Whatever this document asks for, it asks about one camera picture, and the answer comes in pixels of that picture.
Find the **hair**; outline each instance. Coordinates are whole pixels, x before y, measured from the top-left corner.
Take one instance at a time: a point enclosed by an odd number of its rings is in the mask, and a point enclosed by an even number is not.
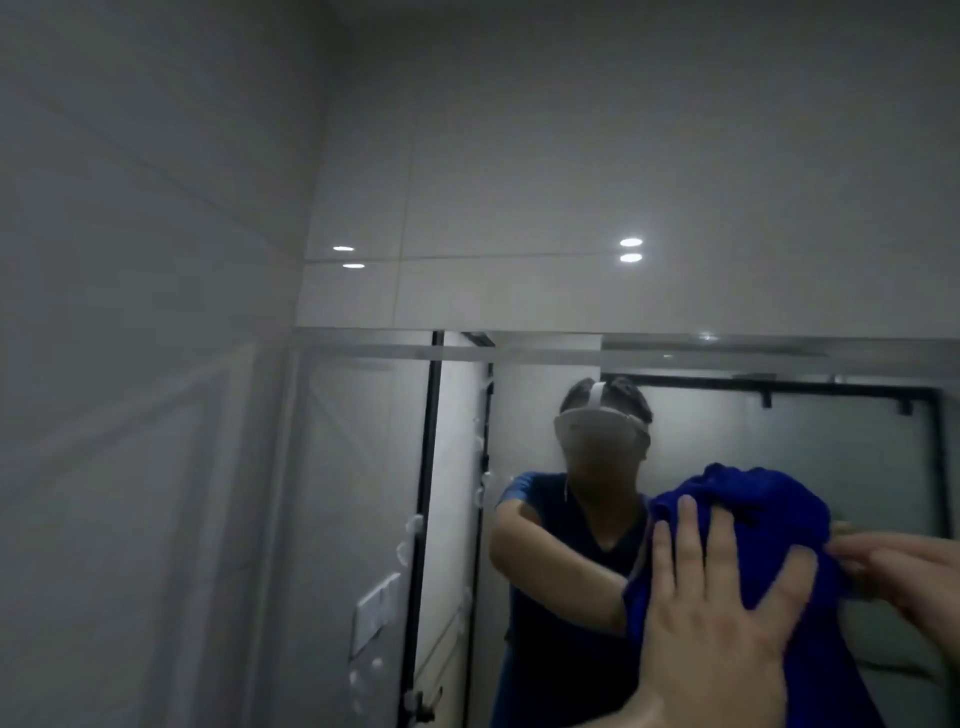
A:
[[[573,407],[585,405],[590,399],[590,390],[594,384],[596,384],[596,380],[587,377],[570,387],[570,391],[566,393],[564,401],[561,402],[560,411],[565,412]],[[628,415],[634,415],[648,425],[654,421],[654,413],[650,410],[647,399],[636,388],[636,385],[625,376],[618,376],[604,385],[600,403]]]

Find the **wall switch panel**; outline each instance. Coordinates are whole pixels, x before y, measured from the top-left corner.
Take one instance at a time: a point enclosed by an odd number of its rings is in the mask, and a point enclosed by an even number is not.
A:
[[[356,657],[380,630],[380,587],[357,602],[353,613],[353,640],[350,657]]]
[[[400,607],[400,574],[393,573],[384,582],[382,599],[380,601],[380,616],[384,625],[396,621]]]
[[[396,621],[400,603],[400,574],[394,572],[357,602],[353,612],[350,657],[356,657],[383,627]]]

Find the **finger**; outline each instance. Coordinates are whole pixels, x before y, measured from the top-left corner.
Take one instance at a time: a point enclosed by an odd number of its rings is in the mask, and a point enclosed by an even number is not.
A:
[[[948,584],[958,580],[945,566],[886,548],[871,553],[867,569],[884,598],[919,619],[937,613]]]
[[[736,563],[736,533],[733,515],[726,508],[714,507],[710,512],[707,536],[707,599],[716,604],[742,606],[740,568]]]
[[[677,595],[680,599],[704,597],[704,550],[700,543],[697,501],[680,498],[680,522],[677,526]]]
[[[797,622],[813,592],[817,575],[817,554],[804,546],[793,546],[780,573],[754,612],[755,619],[780,651],[786,648]]]
[[[670,524],[666,521],[659,521],[654,526],[651,550],[653,565],[651,598],[660,603],[670,601],[676,590],[676,580],[673,575],[673,543],[670,538]]]
[[[856,533],[856,527],[849,521],[831,521],[830,538],[835,539],[838,536],[850,536]]]
[[[830,541],[827,551],[839,559],[863,560],[879,548],[901,551],[935,564],[960,568],[960,545],[955,541],[907,533],[872,531],[839,536]]]
[[[844,559],[837,562],[840,569],[850,579],[852,586],[852,596],[854,598],[872,601],[879,596],[879,590],[876,579],[870,574],[870,570],[859,561]]]

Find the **white vr headset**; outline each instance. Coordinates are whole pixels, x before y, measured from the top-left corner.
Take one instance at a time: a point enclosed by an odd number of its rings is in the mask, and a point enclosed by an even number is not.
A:
[[[649,436],[649,425],[639,417],[600,404],[606,386],[605,382],[596,382],[590,387],[587,404],[561,412],[554,419],[554,431],[564,450],[582,449],[593,443],[628,449],[636,442],[638,433]]]

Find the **human hand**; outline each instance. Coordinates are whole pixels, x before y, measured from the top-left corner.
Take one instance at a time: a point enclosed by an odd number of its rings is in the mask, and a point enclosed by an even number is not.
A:
[[[860,567],[880,598],[960,665],[960,544],[865,532],[833,539],[828,551]]]
[[[817,557],[790,549],[753,612],[740,598],[733,516],[714,508],[701,547],[697,504],[684,496],[674,570],[670,529],[657,523],[653,585],[640,683],[625,709],[636,724],[671,728],[774,728],[786,716],[783,650],[810,598]]]

